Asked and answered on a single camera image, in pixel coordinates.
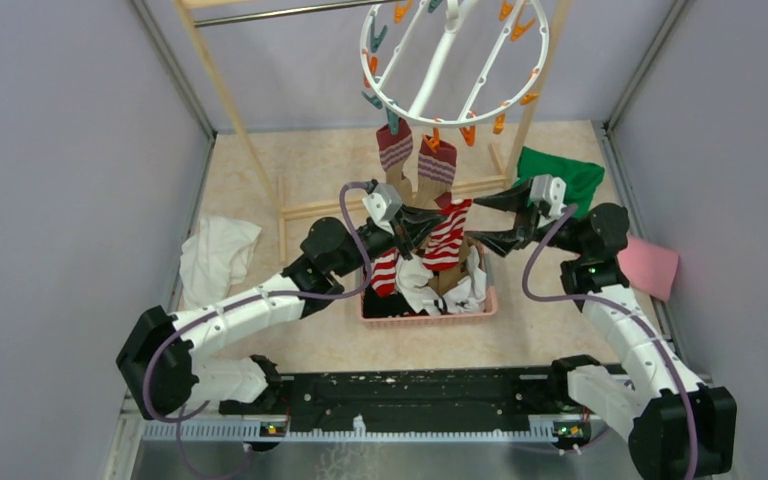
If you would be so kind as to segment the beige purple striped sock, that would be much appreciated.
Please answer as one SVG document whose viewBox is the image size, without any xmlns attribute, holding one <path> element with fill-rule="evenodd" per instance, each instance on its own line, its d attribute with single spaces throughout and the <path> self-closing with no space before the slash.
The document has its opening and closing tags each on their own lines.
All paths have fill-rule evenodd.
<svg viewBox="0 0 768 480">
<path fill-rule="evenodd" d="M 457 171 L 457 149 L 441 140 L 432 149 L 426 139 L 418 153 L 417 191 L 413 205 L 423 209 L 446 209 L 452 201 Z"/>
</svg>

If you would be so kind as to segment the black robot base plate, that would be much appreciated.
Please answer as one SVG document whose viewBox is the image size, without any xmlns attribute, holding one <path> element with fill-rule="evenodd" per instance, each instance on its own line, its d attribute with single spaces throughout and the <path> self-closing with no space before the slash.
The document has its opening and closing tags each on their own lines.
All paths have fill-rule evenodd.
<svg viewBox="0 0 768 480">
<path fill-rule="evenodd" d="M 583 418 L 548 366 L 285 374 L 252 404 L 222 400 L 223 416 L 277 416 L 293 433 L 525 432 L 539 416 Z"/>
</svg>

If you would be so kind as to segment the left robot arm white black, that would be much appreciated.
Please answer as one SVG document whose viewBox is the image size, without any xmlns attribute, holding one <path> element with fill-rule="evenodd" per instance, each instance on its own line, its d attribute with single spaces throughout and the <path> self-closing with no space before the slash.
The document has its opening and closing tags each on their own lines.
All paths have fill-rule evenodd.
<svg viewBox="0 0 768 480">
<path fill-rule="evenodd" d="M 308 230 L 300 256 L 253 288 L 191 310 L 144 311 L 115 360 L 140 415 L 170 423 L 181 408 L 199 412 L 214 401 L 247 404 L 262 414 L 274 410 L 281 397 L 274 363 L 261 355 L 223 363 L 214 354 L 350 298 L 340 278 L 386 253 L 412 252 L 444 219 L 435 211 L 393 206 L 358 227 L 323 217 Z"/>
</svg>

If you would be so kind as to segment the red white striped sock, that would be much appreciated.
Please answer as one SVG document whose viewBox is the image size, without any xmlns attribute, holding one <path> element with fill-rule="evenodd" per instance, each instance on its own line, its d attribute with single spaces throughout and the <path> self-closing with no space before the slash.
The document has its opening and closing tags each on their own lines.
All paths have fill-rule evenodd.
<svg viewBox="0 0 768 480">
<path fill-rule="evenodd" d="M 422 263 L 428 270 L 442 272 L 460 262 L 465 222 L 472 204 L 471 199 L 454 200 L 439 211 L 445 219 L 428 237 L 422 255 Z"/>
</svg>

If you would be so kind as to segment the white round clip hanger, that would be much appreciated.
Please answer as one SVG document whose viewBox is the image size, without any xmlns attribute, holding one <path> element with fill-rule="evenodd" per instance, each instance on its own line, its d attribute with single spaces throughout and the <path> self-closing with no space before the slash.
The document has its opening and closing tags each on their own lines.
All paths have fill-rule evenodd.
<svg viewBox="0 0 768 480">
<path fill-rule="evenodd" d="M 443 33 L 446 22 L 445 4 L 448 1 L 437 2 L 440 4 L 439 8 L 430 14 L 424 14 L 418 21 L 403 56 L 392 70 L 384 88 L 386 96 L 404 109 L 408 109 L 415 101 Z M 453 120 L 458 117 L 502 29 L 503 23 L 499 14 L 500 6 L 505 1 L 471 2 L 474 6 L 459 31 L 439 81 L 422 110 L 426 118 Z M 394 23 L 393 6 L 382 5 L 378 21 L 386 21 L 389 24 L 386 38 L 377 52 L 377 63 L 374 67 L 375 70 L 382 71 L 411 19 L 406 17 L 402 22 Z M 525 36 L 501 48 L 486 84 L 472 106 L 474 113 L 485 114 L 503 101 L 514 97 L 522 89 L 539 58 L 538 29 L 539 27 L 534 25 Z M 362 67 L 361 72 L 362 96 L 369 103 L 364 93 L 366 88 Z"/>
</svg>

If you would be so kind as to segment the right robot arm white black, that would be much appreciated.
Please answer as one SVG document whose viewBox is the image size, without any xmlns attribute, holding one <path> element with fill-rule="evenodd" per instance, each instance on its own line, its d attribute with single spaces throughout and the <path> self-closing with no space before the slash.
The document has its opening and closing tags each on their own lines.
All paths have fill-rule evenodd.
<svg viewBox="0 0 768 480">
<path fill-rule="evenodd" d="M 583 216 L 564 201 L 565 184 L 532 177 L 474 204 L 510 212 L 503 231 L 469 237 L 500 257 L 534 244 L 522 277 L 526 297 L 542 303 L 573 302 L 604 336 L 629 385 L 582 356 L 553 363 L 546 385 L 560 412 L 579 405 L 623 438 L 644 479 L 694 479 L 724 474 L 734 458 L 737 404 L 725 387 L 711 387 L 687 367 L 647 318 L 622 272 L 628 246 L 626 208 L 601 203 Z"/>
</svg>

